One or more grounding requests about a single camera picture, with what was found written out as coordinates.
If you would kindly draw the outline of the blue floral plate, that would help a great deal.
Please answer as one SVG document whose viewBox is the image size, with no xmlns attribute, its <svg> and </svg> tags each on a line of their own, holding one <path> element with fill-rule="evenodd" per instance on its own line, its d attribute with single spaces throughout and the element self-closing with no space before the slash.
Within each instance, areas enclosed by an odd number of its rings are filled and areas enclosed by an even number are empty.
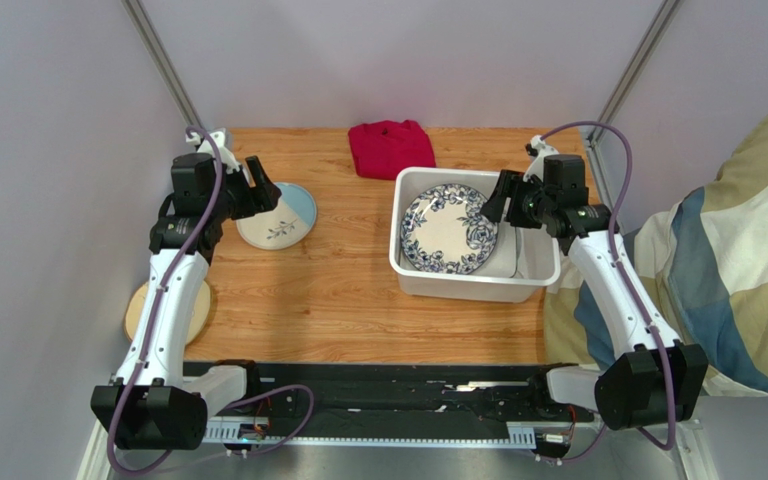
<svg viewBox="0 0 768 480">
<path fill-rule="evenodd" d="M 487 197 L 460 183 L 433 186 L 409 202 L 399 224 L 402 256 L 425 273 L 470 275 L 491 257 L 498 226 L 481 208 Z"/>
</svg>

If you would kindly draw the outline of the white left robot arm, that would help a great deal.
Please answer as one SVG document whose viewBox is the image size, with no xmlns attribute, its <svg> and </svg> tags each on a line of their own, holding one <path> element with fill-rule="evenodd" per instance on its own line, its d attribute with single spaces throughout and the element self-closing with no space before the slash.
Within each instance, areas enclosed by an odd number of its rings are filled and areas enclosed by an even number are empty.
<svg viewBox="0 0 768 480">
<path fill-rule="evenodd" d="M 222 225 L 274 210 L 281 197 L 258 157 L 229 173 L 210 153 L 171 164 L 172 191 L 150 230 L 150 275 L 130 350 L 112 381 L 95 387 L 91 409 L 120 450 L 194 450 L 208 421 L 259 381 L 249 360 L 216 363 L 183 379 L 195 304 Z"/>
</svg>

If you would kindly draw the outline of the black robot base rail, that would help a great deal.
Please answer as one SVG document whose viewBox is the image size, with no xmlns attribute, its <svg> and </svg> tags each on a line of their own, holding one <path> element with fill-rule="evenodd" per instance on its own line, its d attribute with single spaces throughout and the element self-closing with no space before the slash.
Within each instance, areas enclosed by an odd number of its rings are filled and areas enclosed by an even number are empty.
<svg viewBox="0 0 768 480">
<path fill-rule="evenodd" d="M 567 431 L 593 413 L 552 401 L 543 365 L 261 363 L 253 392 L 301 385 L 224 416 L 299 439 L 495 441 L 523 422 Z"/>
</svg>

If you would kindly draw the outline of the white plastic bin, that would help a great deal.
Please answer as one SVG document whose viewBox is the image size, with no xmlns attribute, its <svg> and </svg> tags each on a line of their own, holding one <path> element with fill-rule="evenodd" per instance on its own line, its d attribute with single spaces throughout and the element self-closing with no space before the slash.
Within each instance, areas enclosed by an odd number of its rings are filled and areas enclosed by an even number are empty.
<svg viewBox="0 0 768 480">
<path fill-rule="evenodd" d="M 410 201 L 440 184 L 460 183 L 481 193 L 492 193 L 497 172 L 412 167 L 396 180 L 389 242 L 389 262 L 400 288 L 407 294 L 449 299 L 521 303 L 535 292 L 554 283 L 560 275 L 558 242 L 540 230 L 517 229 L 519 258 L 511 278 L 489 275 L 489 260 L 470 275 L 425 273 L 404 259 L 399 242 L 399 224 Z"/>
</svg>

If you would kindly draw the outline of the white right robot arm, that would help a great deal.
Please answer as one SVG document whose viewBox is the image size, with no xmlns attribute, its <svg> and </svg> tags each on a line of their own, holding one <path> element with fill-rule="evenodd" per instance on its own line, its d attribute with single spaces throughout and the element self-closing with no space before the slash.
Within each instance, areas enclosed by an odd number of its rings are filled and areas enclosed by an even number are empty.
<svg viewBox="0 0 768 480">
<path fill-rule="evenodd" d="M 562 364 L 546 370 L 552 402 L 594 411 L 612 430 L 674 425 L 693 416 L 708 369 L 704 349 L 685 343 L 647 295 L 610 208 L 589 201 L 581 157 L 550 155 L 542 175 L 501 171 L 481 213 L 554 238 L 591 290 L 609 332 L 614 361 L 607 369 Z"/>
</svg>

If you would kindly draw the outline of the white rectangular plate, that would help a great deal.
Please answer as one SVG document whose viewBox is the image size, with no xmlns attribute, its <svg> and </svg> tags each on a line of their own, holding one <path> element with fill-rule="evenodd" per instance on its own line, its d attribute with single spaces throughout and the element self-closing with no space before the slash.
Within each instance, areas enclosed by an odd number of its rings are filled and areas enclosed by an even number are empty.
<svg viewBox="0 0 768 480">
<path fill-rule="evenodd" d="M 517 229 L 501 222 L 492 257 L 489 259 L 489 275 L 497 278 L 511 278 L 518 269 L 519 238 Z"/>
</svg>

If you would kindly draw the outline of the light blue plate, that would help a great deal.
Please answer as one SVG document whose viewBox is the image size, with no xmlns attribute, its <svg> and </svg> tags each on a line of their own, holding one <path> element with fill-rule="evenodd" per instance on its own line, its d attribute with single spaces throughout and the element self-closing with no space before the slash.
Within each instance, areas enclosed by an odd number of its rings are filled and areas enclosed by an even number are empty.
<svg viewBox="0 0 768 480">
<path fill-rule="evenodd" d="M 281 197 L 269 212 L 235 221 L 240 237 L 262 250 L 282 250 L 303 240 L 317 220 L 317 204 L 308 190 L 295 183 L 278 182 Z"/>
</svg>

